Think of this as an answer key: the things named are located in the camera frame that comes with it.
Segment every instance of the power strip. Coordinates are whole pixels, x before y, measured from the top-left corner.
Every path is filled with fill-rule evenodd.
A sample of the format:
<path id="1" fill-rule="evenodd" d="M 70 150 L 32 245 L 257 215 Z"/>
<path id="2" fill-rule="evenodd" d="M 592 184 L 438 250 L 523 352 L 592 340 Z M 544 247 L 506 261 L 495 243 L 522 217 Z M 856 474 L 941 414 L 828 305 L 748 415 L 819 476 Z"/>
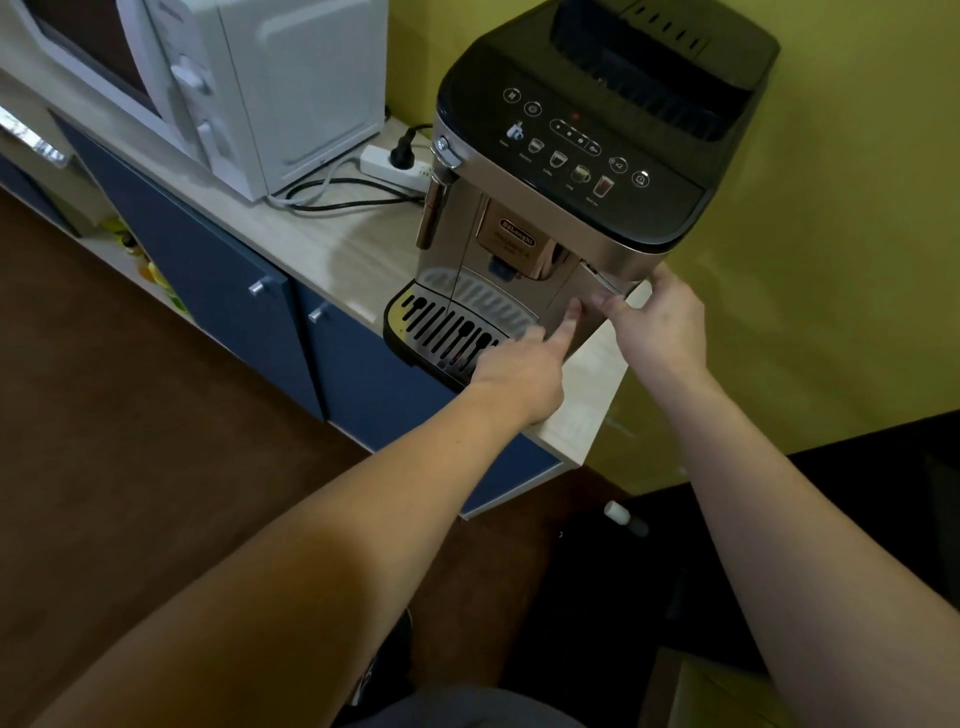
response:
<path id="1" fill-rule="evenodd" d="M 425 161 L 416 161 L 410 169 L 397 169 L 390 163 L 390 150 L 372 144 L 360 155 L 360 171 L 378 180 L 416 190 L 424 195 L 430 189 L 433 168 Z"/>

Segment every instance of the drip tray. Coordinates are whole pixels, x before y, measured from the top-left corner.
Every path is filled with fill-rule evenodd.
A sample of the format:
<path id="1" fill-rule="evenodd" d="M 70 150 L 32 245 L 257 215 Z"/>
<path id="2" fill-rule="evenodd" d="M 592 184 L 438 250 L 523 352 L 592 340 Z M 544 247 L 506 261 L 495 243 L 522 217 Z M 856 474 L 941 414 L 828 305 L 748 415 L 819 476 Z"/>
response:
<path id="1" fill-rule="evenodd" d="M 509 337 L 467 308 L 413 282 L 387 306 L 383 337 L 401 358 L 454 391 L 466 387 L 480 354 Z"/>

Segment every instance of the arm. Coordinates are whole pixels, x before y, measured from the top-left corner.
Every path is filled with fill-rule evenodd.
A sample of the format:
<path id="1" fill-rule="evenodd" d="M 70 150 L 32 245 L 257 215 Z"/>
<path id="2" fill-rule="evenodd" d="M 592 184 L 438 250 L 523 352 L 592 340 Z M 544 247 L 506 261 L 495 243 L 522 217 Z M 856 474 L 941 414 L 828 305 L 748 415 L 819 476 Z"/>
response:
<path id="1" fill-rule="evenodd" d="M 328 725 L 487 468 L 563 402 L 579 315 L 485 352 L 448 407 L 143 621 L 36 725 Z"/>
<path id="2" fill-rule="evenodd" d="M 960 615 L 843 515 L 707 370 L 704 308 L 660 266 L 642 310 L 599 300 L 676 430 L 780 693 L 807 725 L 960 725 Z"/>

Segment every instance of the hand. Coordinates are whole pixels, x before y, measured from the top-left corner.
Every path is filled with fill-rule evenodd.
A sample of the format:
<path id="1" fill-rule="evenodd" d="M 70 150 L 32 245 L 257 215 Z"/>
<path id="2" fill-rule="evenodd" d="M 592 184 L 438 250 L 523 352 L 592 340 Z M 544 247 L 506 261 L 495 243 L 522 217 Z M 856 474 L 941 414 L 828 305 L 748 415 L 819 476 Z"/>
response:
<path id="1" fill-rule="evenodd" d="M 623 357 L 661 405 L 679 388 L 710 381 L 704 305 L 685 282 L 661 263 L 650 277 L 654 294 L 643 308 L 622 296 L 593 297 L 616 329 Z"/>
<path id="2" fill-rule="evenodd" d="M 468 391 L 485 393 L 496 406 L 515 413 L 520 427 L 541 423 L 564 403 L 564 358 L 583 313 L 570 302 L 564 322 L 547 341 L 543 327 L 529 327 L 519 341 L 487 349 L 477 362 Z"/>

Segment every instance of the espresso machine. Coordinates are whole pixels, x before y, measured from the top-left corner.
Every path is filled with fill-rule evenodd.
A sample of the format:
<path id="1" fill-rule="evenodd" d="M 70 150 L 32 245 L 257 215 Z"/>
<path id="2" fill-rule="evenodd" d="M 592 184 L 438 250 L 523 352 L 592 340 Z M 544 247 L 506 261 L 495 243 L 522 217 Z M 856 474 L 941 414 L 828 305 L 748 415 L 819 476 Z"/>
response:
<path id="1" fill-rule="evenodd" d="M 384 338 L 454 390 L 533 324 L 629 295 L 699 219 L 780 52 L 717 0 L 551 0 L 441 86 L 417 277 Z"/>

